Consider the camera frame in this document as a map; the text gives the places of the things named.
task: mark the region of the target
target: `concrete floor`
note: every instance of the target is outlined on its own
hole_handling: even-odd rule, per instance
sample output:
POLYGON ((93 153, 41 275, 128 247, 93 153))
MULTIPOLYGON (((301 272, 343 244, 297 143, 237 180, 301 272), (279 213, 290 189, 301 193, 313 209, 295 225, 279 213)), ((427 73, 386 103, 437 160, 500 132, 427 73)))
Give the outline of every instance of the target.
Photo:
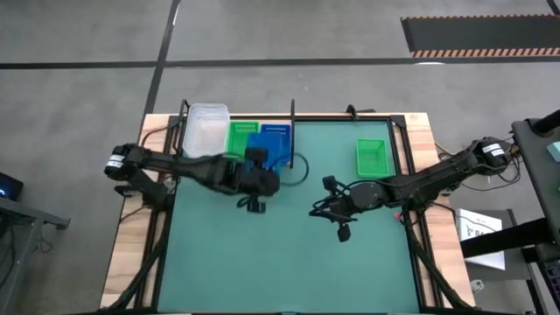
MULTIPOLYGON (((0 63, 156 60, 171 0, 1 0, 0 63)), ((550 13, 545 0, 184 0, 168 60, 409 57, 400 17, 550 13)), ((558 108, 560 64, 308 66, 166 69, 156 113, 179 101, 223 102, 231 112, 358 109, 427 112, 450 150, 508 137, 512 121, 558 108)), ((134 142, 152 69, 0 71, 0 170, 22 179, 23 201, 72 217, 47 231, 55 247, 36 255, 19 313, 93 311, 99 303, 122 199, 102 173, 116 144, 134 142)), ((492 178, 468 184, 499 184, 492 178)), ((542 217, 527 173, 494 192, 460 188, 455 207, 513 208, 542 217)), ((533 309, 522 282, 488 283, 490 311, 533 309)), ((551 301, 549 310, 554 309, 551 301)))

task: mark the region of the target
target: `robotic arm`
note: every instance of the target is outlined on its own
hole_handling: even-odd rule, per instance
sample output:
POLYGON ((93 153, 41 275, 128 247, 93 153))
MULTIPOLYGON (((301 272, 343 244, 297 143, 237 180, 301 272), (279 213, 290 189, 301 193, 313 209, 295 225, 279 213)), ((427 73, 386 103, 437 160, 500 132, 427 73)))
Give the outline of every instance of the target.
POLYGON ((334 176, 325 177, 323 185, 330 195, 313 204, 309 215, 339 223, 339 241, 345 242, 350 238, 347 223, 357 221, 354 214, 383 206, 424 210, 442 190, 455 190, 461 181, 472 175, 490 176, 504 172, 512 160, 510 150, 511 144, 485 137, 416 174, 361 180, 350 185, 338 182, 334 176))
POLYGON ((217 193, 272 196, 280 187, 280 179, 272 170, 262 168, 267 157, 266 149, 247 148, 246 161, 226 155, 187 158, 153 152, 128 143, 113 149, 104 172, 110 179, 129 182, 143 194, 146 204, 165 207, 170 202, 167 187, 151 180, 143 170, 194 179, 217 193), (248 162, 253 166, 249 171, 248 162))

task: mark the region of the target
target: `green tabletop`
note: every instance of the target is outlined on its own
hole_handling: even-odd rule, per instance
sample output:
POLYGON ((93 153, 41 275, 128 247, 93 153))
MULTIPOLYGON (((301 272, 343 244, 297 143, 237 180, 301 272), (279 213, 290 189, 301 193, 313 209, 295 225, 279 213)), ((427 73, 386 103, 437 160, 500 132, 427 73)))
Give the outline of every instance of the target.
MULTIPOLYGON (((295 150, 309 160, 309 178, 267 199, 265 214, 237 208, 184 178, 177 190, 160 312, 418 312, 400 209, 358 216, 352 238, 339 243, 337 225, 308 216, 327 195, 321 179, 359 179, 356 140, 388 144, 386 122, 297 122, 295 150)), ((296 159, 282 181, 301 178, 296 159)))

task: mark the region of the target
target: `white plastic container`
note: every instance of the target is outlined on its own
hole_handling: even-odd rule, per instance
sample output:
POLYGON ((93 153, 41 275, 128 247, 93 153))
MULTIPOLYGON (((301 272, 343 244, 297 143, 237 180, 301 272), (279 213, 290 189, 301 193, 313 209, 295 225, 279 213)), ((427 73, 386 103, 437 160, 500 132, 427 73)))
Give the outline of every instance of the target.
POLYGON ((224 104, 196 103, 186 119, 183 151, 189 158, 212 156, 226 151, 229 111, 224 104))

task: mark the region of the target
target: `small green bin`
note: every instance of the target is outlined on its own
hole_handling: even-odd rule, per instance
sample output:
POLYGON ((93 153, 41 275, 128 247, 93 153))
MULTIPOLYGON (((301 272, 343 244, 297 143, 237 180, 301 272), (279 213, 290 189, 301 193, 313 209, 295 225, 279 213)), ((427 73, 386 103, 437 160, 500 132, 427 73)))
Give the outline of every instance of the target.
POLYGON ((227 153, 245 157, 249 134, 256 132, 259 132, 259 122, 231 122, 229 124, 227 153))
POLYGON ((389 175, 387 146, 383 140, 358 139, 358 176, 378 179, 389 175))

